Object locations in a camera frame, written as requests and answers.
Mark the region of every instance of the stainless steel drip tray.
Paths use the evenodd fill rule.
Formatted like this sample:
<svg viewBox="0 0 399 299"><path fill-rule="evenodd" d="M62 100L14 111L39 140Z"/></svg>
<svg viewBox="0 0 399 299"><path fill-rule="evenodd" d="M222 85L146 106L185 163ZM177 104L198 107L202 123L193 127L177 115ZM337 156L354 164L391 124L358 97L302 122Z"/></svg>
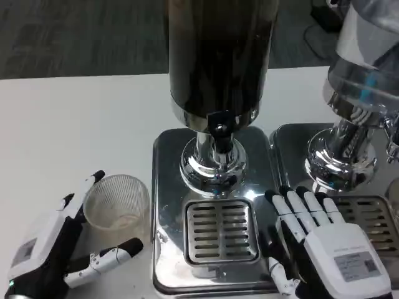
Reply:
<svg viewBox="0 0 399 299"><path fill-rule="evenodd" d="M192 266L255 262L254 215L245 200L191 201L185 208L185 259Z"/></svg>

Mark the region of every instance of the black cable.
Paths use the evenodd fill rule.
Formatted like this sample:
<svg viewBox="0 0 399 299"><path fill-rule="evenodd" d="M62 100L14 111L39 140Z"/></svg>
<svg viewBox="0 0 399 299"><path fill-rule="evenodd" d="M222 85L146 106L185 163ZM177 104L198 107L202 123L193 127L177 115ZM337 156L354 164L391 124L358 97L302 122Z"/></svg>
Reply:
<svg viewBox="0 0 399 299"><path fill-rule="evenodd" d="M313 47L310 45L309 41L308 41L307 38L306 38L307 32L308 32L309 30L311 30L313 27L317 26L317 25L318 25L318 24L313 24L313 25L308 26L308 27L304 30L304 33L303 33L303 35L302 35L302 38L304 39L304 42L307 44L307 46L309 47L309 49L313 52L313 54L314 54L318 59L320 59L320 60L328 60L327 57L323 57L323 56L319 55L319 54L313 49Z"/></svg>

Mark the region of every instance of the chrome base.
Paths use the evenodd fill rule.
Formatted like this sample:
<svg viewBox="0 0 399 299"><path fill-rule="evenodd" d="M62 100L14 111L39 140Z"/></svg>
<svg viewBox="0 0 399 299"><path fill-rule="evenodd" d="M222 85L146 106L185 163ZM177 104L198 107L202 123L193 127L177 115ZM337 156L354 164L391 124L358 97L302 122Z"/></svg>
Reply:
<svg viewBox="0 0 399 299"><path fill-rule="evenodd" d="M387 206L396 206L398 210L391 210L392 222L399 220L399 166L388 164L386 143L383 130L376 130L371 144L375 149L378 160L378 170L368 184L363 184L352 192L330 191L316 184L308 175L305 162L308 157L309 141L319 132L329 129L332 123L290 124L281 126L271 135L272 162L278 184L286 184L293 188L305 186L313 191L324 191L332 196L350 196L354 199L365 197L382 198ZM388 269L393 286L399 288L399 255L398 252L380 254Z"/></svg>
<svg viewBox="0 0 399 299"><path fill-rule="evenodd" d="M272 206L264 198L265 190L276 189L267 138L255 127L234 134L248 157L245 178L234 189L209 197L190 189L180 173L181 153L194 137L195 132L189 129L168 130L154 144L152 240L155 288L162 294L184 298L274 293L276 289L262 254L267 248L269 228L274 227L276 221ZM197 263L193 265L193 255L187 253L190 250L187 245L185 247L187 238L193 236L192 232L185 232L190 229L185 221L187 209L191 203L222 203L226 200L243 201L249 206L248 212L252 211L256 215L251 243L248 242L252 250L250 259L229 262L223 258L220 263L208 260L203 264L196 260Z"/></svg>
<svg viewBox="0 0 399 299"><path fill-rule="evenodd" d="M242 182L247 165L245 149L240 142L233 140L230 152L217 154L211 148L211 140L210 135L198 133L184 148L180 161L181 177L186 185L204 196L229 192Z"/></svg>
<svg viewBox="0 0 399 299"><path fill-rule="evenodd" d="M353 162L341 161L328 149L330 129L318 132L309 142L305 169L308 175L326 189L351 191L371 181L377 170L372 145Z"/></svg>

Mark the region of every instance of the gray carpet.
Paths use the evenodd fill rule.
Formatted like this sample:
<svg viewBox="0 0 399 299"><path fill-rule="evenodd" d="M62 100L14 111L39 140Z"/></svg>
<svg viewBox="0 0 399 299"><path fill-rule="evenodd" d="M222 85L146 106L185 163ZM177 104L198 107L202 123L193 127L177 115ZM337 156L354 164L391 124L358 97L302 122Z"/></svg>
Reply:
<svg viewBox="0 0 399 299"><path fill-rule="evenodd" d="M281 0L270 67L327 65L335 34L314 24L310 2ZM0 78L168 71L163 0L2 0Z"/></svg>

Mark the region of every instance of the white robotic hand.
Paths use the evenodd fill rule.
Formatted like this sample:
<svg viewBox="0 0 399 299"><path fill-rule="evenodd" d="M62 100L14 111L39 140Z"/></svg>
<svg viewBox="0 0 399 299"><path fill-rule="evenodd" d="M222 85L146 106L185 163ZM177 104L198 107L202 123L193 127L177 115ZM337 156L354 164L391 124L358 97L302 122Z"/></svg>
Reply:
<svg viewBox="0 0 399 299"><path fill-rule="evenodd" d="M281 295L392 298L390 278L367 235L357 224L345 222L331 198L315 196L304 187L295 192L282 186L280 194L266 191L265 198L278 214L276 230L284 248L277 254L271 250L269 258L271 277ZM281 251L296 266L291 279L278 261Z"/></svg>

